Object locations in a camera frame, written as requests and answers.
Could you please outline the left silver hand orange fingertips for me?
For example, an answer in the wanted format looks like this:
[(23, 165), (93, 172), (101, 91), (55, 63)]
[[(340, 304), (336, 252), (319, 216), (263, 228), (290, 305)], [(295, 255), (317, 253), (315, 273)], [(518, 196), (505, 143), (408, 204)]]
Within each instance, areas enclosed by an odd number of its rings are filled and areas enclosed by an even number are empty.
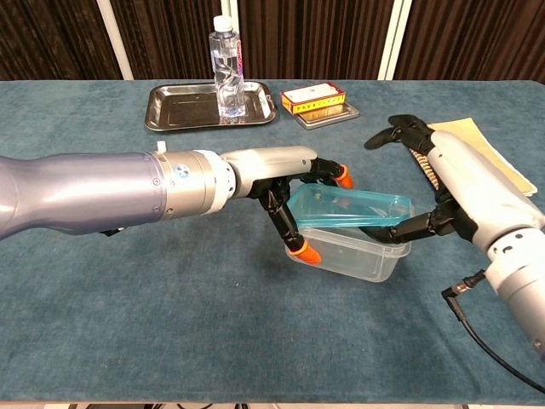
[(322, 182), (327, 186), (354, 188), (345, 164), (320, 158), (309, 147), (260, 147), (223, 153), (236, 177), (235, 199), (257, 199), (269, 215), (289, 253), (311, 265), (321, 263), (319, 253), (298, 231), (287, 205), (290, 182)]

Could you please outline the right silver hand black fingers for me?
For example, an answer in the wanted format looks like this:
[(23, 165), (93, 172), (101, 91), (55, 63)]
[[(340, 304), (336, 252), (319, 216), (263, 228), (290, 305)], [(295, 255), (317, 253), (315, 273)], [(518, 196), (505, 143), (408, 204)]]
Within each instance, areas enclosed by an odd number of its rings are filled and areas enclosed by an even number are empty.
[(544, 214), (489, 159), (450, 132), (433, 130), (411, 114), (388, 118), (391, 126), (364, 147), (401, 142), (420, 153), (438, 178), (436, 207), (396, 226), (360, 230), (383, 244), (402, 244), (453, 231), (486, 252), (504, 235), (541, 231)]

